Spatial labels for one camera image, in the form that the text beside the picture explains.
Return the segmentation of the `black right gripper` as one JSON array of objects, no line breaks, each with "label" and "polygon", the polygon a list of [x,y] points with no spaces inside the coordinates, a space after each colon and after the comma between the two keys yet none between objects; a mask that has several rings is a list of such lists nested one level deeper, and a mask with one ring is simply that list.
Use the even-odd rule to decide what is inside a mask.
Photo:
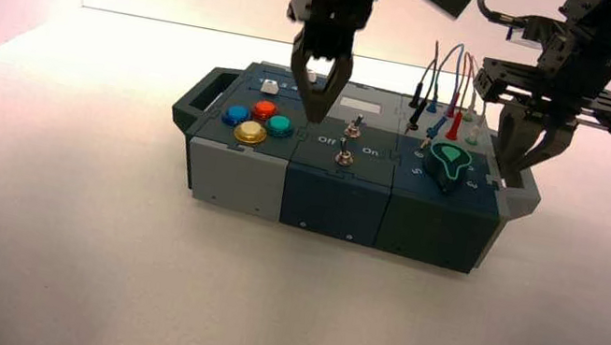
[{"label": "black right gripper", "polygon": [[506,183],[521,186],[521,172],[563,153],[575,134],[544,114],[611,134],[611,41],[529,21],[506,38],[540,47],[536,64],[485,58],[474,83],[485,102],[505,104],[495,155]]}]

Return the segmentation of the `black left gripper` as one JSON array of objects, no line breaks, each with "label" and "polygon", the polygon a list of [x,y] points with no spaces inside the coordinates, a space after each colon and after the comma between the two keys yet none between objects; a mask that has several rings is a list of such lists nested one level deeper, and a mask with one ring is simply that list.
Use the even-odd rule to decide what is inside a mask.
[{"label": "black left gripper", "polygon": [[[353,39],[372,14],[375,0],[291,0],[287,16],[303,28],[293,41],[291,71],[306,118],[322,122],[353,72]],[[308,76],[313,54],[335,58],[324,88]]]}]

